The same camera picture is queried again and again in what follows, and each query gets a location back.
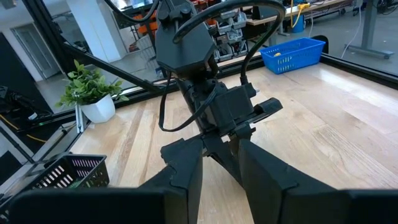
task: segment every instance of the potted plant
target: potted plant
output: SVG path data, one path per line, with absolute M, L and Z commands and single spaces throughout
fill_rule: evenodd
M 70 78 L 65 94 L 55 106 L 80 105 L 86 117 L 94 123 L 106 122 L 115 114 L 112 96 L 116 99 L 128 100 L 121 96 L 122 81 L 115 84 L 105 84 L 105 77 L 98 70 L 94 72 L 85 69 L 75 60 L 76 71 L 68 73 Z

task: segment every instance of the black cable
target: black cable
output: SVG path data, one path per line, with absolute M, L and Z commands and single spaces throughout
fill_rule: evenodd
M 327 13 L 329 11 L 329 9 L 330 9 L 330 6 L 328 7 L 328 9 L 325 12 L 323 12 L 323 10 L 322 10 L 321 13 Z
M 382 15 L 385 15 L 385 16 L 386 16 L 386 15 L 389 15 L 389 14 L 393 13 L 393 12 L 397 9 L 397 7 L 398 7 L 398 6 L 396 6 L 396 7 L 395 7 L 391 12 L 389 12 L 389 13 L 384 13 L 384 12 L 382 12 L 381 14 L 382 14 Z
M 207 99 L 203 102 L 203 104 L 189 117 L 184 123 L 182 123 L 180 126 L 173 128 L 173 129 L 165 129 L 163 127 L 164 124 L 164 113 L 165 113 L 165 103 L 166 103 L 166 97 L 167 97 L 167 89 L 170 85 L 170 79 L 172 75 L 169 72 L 169 76 L 167 77 L 167 84 L 166 87 L 164 88 L 164 94 L 162 96 L 162 99 L 160 101 L 160 109 L 159 109 L 159 127 L 162 131 L 166 132 L 174 132 L 174 131 L 179 131 L 186 126 L 188 126 L 190 123 L 192 123 L 194 120 L 196 120 L 203 112 L 205 112 L 206 108 L 210 105 L 210 103 L 214 100 L 216 97 L 217 91 L 216 87 L 214 87 L 213 91 L 211 91 L 210 95 L 207 97 Z
M 236 8 L 244 7 L 244 6 L 269 6 L 277 11 L 278 16 L 269 29 L 269 31 L 264 34 L 259 41 L 253 46 L 253 48 L 248 52 L 246 57 L 244 58 L 242 69 L 241 69 L 241 84 L 245 85 L 248 83 L 248 78 L 246 76 L 246 69 L 248 68 L 248 64 L 253 55 L 261 48 L 263 43 L 278 29 L 279 24 L 283 21 L 286 13 L 285 7 L 276 1 L 268 1 L 268 0 L 228 0 L 225 2 L 218 3 L 214 6 L 209 7 L 208 9 L 202 11 L 196 16 L 189 19 L 186 23 L 184 23 L 179 30 L 175 33 L 173 42 L 175 44 L 179 43 L 182 38 L 187 35 L 193 28 L 205 22 L 207 19 L 211 19 L 212 17 L 218 16 L 222 12 L 230 11 Z
M 325 3 L 325 1 L 326 1 L 326 0 L 323 0 L 323 2 L 322 2 L 321 4 L 316 4 L 316 3 L 318 3 L 318 2 L 310 3 L 310 5 L 311 5 L 311 6 L 321 6 L 321 5 L 323 5 L 323 4 Z
M 216 47 L 219 52 L 222 52 L 224 55 L 228 55 L 228 51 L 220 46 Z
M 378 7 L 378 4 L 379 4 L 379 1 L 377 1 L 376 5 L 374 5 L 374 1 L 372 1 L 372 6 L 375 7 L 376 9 L 379 8 L 379 7 Z
M 152 6 L 149 9 L 149 12 L 142 18 L 142 19 L 133 19 L 131 17 L 129 17 L 128 15 L 126 15 L 125 13 L 123 13 L 122 11 L 120 11 L 113 3 L 111 0 L 104 0 L 105 3 L 118 15 L 120 15 L 121 17 L 125 18 L 126 20 L 130 21 L 130 22 L 134 22 L 134 23 L 140 23 L 140 22 L 145 22 L 146 20 L 148 20 L 154 13 L 157 5 L 159 4 L 159 0 L 155 0 L 154 3 L 152 4 Z

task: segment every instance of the white pillar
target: white pillar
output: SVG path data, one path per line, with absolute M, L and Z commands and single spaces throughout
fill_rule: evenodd
M 30 75 L 32 75 L 35 82 L 42 81 L 43 78 L 40 75 L 38 69 L 33 64 L 32 60 L 30 59 L 30 57 L 24 50 L 21 43 L 17 40 L 15 35 L 12 33 L 12 31 L 10 29 L 4 29 L 4 30 L 0 30 L 0 32 L 2 32 L 4 34 L 7 41 L 9 42 L 9 44 L 14 49 L 15 53 L 18 55 L 21 62 L 25 65 L 25 68 L 29 71 Z
M 127 54 L 112 12 L 104 1 L 67 0 L 67 3 L 95 57 L 114 62 Z

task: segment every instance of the black rod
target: black rod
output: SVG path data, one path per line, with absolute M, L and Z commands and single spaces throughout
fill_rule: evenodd
M 62 49 L 63 39 L 52 21 L 43 0 L 22 0 L 36 27 L 53 53 L 60 68 L 69 73 L 75 69 L 73 58 Z
M 0 127 L 0 133 L 31 163 L 34 164 L 35 161 L 25 152 L 23 148 L 4 130 Z
M 91 63 L 97 66 L 98 68 L 102 68 L 103 70 L 106 70 L 112 73 L 113 75 L 116 75 L 117 77 L 122 78 L 128 82 L 131 82 L 148 91 L 160 91 L 160 88 L 155 86 L 151 82 L 135 77 L 134 75 L 131 75 L 130 73 L 127 73 L 118 67 L 115 67 L 107 62 L 104 62 L 103 60 L 98 59 L 92 56 L 91 54 L 85 53 L 74 46 L 71 46 L 69 44 L 63 44 L 63 48 L 65 49 L 65 51 L 72 54 L 75 58 L 83 58 L 84 61 Z

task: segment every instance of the wooden table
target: wooden table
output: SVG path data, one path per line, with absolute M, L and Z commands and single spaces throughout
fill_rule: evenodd
M 319 5 L 311 5 L 310 7 L 306 8 L 306 9 L 303 9 L 301 13 L 303 14 L 305 12 L 313 11 L 313 10 L 316 10 L 316 9 L 321 9 L 323 7 L 326 7 L 326 6 L 331 6 L 331 5 L 338 4 L 338 3 L 343 3 L 343 2 L 346 2 L 346 1 L 351 1 L 351 0 L 325 0 L 324 3 L 322 3 L 322 1 L 321 2 L 317 2 L 317 4 L 319 4 Z M 294 6 L 292 9 L 291 8 L 287 8 L 285 17 L 296 16 L 297 14 L 299 14 L 299 11 L 300 10 L 297 8 L 297 6 Z M 261 24 L 265 24 L 267 22 L 275 21 L 276 17 L 277 16 L 272 16 L 272 17 L 268 17 L 268 18 L 265 18 L 265 19 L 259 19 L 259 20 L 248 19 L 246 23 L 249 24 L 249 25 L 252 25 L 252 26 L 258 26 L 258 25 L 261 25 Z
M 248 77 L 260 90 L 253 104 L 274 96 L 284 106 L 255 125 L 254 143 L 337 189 L 398 188 L 398 91 L 324 64 L 282 75 L 262 67 Z M 238 75 L 223 82 L 236 86 Z M 165 167 L 162 146 L 198 134 L 195 124 L 162 132 L 159 103 L 118 109 L 107 123 L 90 125 L 71 151 L 106 154 L 111 186 L 140 186 Z M 171 93 L 165 127 L 189 116 L 181 93 Z M 198 223 L 252 223 L 244 190 L 210 158 L 203 160 Z

